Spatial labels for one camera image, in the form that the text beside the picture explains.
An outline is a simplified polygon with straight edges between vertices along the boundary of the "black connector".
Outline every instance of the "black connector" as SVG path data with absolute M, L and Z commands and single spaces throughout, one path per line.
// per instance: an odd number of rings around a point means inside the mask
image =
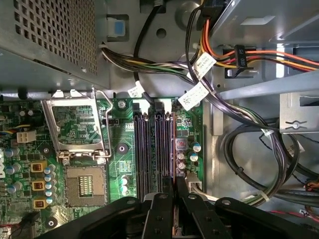
M 225 0 L 205 0 L 197 20 L 197 30 L 203 29 L 207 19 L 210 20 L 209 28 L 211 28 L 219 19 L 226 6 L 227 2 Z

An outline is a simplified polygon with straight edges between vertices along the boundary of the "white power connector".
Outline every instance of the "white power connector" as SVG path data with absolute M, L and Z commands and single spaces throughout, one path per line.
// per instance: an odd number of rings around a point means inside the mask
M 36 141 L 36 131 L 18 132 L 16 133 L 17 143 L 30 143 Z

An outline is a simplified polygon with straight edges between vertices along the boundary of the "screw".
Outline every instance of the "screw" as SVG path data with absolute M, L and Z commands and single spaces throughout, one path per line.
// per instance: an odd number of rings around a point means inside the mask
M 124 108 L 126 107 L 126 102 L 125 102 L 125 101 L 119 101 L 119 102 L 118 102 L 118 107 L 119 107 L 120 109 L 124 109 Z
M 293 123 L 293 127 L 294 127 L 295 129 L 299 128 L 299 123 L 298 123 L 298 122 L 294 122 L 294 123 Z
M 189 198 L 189 199 L 196 199 L 196 195 L 195 195 L 195 194 L 190 194 L 190 195 L 188 196 L 188 198 Z
M 161 194 L 161 195 L 159 196 L 159 198 L 165 199 L 165 198 L 167 198 L 167 195 L 166 195 L 166 194 Z
M 222 203 L 222 204 L 225 204 L 225 205 L 230 205 L 230 201 L 229 201 L 229 200 L 226 200 L 226 199 L 223 200 L 223 201 L 221 201 L 221 203 Z

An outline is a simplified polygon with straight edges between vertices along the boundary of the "chip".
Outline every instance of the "chip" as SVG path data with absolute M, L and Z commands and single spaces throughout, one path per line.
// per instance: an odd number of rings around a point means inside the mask
M 176 131 L 176 136 L 188 136 L 188 130 L 178 130 Z
M 10 112 L 9 106 L 1 106 L 1 112 Z

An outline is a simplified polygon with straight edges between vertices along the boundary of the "small white connector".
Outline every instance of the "small white connector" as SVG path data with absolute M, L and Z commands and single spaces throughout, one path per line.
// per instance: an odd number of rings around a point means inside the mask
M 17 143 L 30 143 L 36 141 L 36 131 L 18 132 L 16 133 Z
M 199 186 L 200 190 L 203 189 L 202 182 L 198 179 L 196 173 L 188 173 L 185 180 L 188 187 L 188 191 L 190 193 L 195 192 L 192 188 L 196 188 L 197 185 Z

